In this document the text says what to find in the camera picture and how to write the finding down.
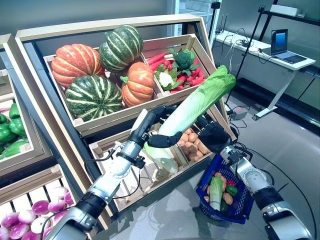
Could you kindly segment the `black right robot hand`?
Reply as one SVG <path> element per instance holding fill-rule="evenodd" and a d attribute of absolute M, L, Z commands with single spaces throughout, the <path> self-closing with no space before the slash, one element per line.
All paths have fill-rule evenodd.
<path fill-rule="evenodd" d="M 232 145 L 230 135 L 217 121 L 208 121 L 199 116 L 195 125 L 200 129 L 198 138 L 211 152 L 220 154 L 225 147 Z"/>

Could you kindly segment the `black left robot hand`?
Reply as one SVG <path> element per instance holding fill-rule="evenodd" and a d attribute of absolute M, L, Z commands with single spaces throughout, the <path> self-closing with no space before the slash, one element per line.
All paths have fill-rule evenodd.
<path fill-rule="evenodd" d="M 161 119 L 169 119 L 176 107 L 173 106 L 158 106 L 151 111 L 143 109 L 134 125 L 132 126 L 131 133 L 127 139 L 127 143 L 138 149 L 142 149 L 144 144 L 147 143 L 150 147 L 154 148 L 169 148 L 175 145 L 182 137 L 181 131 L 173 133 L 156 134 L 149 136 L 149 130 L 152 125 L 160 123 Z"/>

